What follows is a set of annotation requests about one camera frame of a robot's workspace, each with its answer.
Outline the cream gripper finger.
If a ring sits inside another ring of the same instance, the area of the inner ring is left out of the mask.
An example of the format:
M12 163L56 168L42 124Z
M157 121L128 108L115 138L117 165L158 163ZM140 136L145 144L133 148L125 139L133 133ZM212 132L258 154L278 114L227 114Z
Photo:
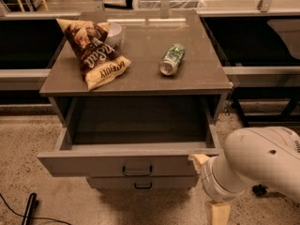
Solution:
M228 203L209 201L205 204L208 225L227 225L231 213Z
M209 159L209 156L204 154L191 154L188 156L188 159L193 162L196 173L200 174L202 166Z

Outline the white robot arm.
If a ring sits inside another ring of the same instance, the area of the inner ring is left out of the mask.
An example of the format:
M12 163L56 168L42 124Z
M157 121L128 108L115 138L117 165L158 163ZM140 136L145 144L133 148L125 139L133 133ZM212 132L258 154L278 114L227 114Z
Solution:
M200 169L209 225L227 225L230 201L248 188L272 188L300 203L299 135L287 127L244 127L229 134L214 157L189 156Z

